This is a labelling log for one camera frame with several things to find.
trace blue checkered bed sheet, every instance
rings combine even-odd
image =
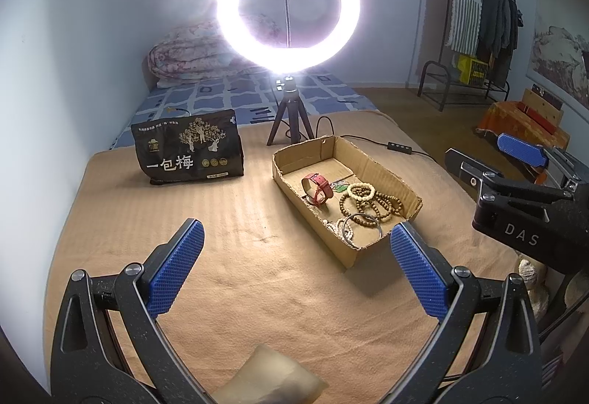
[[[295,77],[299,93],[310,115],[326,113],[376,110],[372,102],[344,84],[325,70]],[[182,108],[192,115],[234,109],[238,125],[272,121],[276,117],[275,95],[278,102],[282,92],[276,89],[275,77],[268,73],[244,74],[218,80],[203,80],[199,83],[179,85],[167,89],[154,89],[139,107],[129,125],[111,146],[133,146],[131,125],[160,118],[187,116],[168,108]]]

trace blue gripper pad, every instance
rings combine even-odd
[[[508,134],[503,133],[497,139],[497,146],[505,154],[517,158],[519,161],[523,161],[523,163],[527,163],[530,166],[546,168],[548,164],[548,158],[544,156],[544,152],[540,147],[522,142],[522,140],[518,140]]]
[[[391,231],[391,250],[425,312],[444,319],[449,308],[448,288],[402,224]]]
[[[195,221],[149,284],[146,308],[152,319],[170,310],[203,246],[204,226]]]

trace ring light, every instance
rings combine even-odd
[[[259,43],[239,13],[240,0],[217,0],[217,18],[229,44],[248,60],[276,73],[295,73],[333,57],[351,38],[360,17],[360,0],[341,0],[338,24],[329,37],[310,48],[277,49]]]

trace beige blanket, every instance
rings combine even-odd
[[[380,113],[332,118],[337,134],[416,147]],[[320,134],[330,131],[324,126]],[[90,160],[49,276],[47,358],[75,269],[117,274],[195,217],[205,227],[204,250],[171,311],[158,321],[207,390],[226,383],[264,343],[328,382],[320,403],[382,397],[437,321],[425,315],[387,246],[348,271],[335,259],[273,181],[271,157],[280,146],[266,146],[269,131],[270,124],[240,129],[245,176],[238,179],[157,187],[139,169],[134,148]],[[287,145],[284,130],[280,136]],[[451,264],[499,279],[513,270],[515,253],[471,228],[475,204],[440,166],[421,155],[354,142],[423,198],[415,227]],[[119,320],[116,327],[131,367],[146,379]]]

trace small table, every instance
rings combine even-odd
[[[476,127],[476,131],[485,133],[490,131],[497,136],[506,133],[531,145],[543,145],[547,148],[557,146],[563,150],[567,149],[571,137],[566,131],[559,128],[555,134],[548,133],[520,111],[517,104],[518,102],[493,103]]]

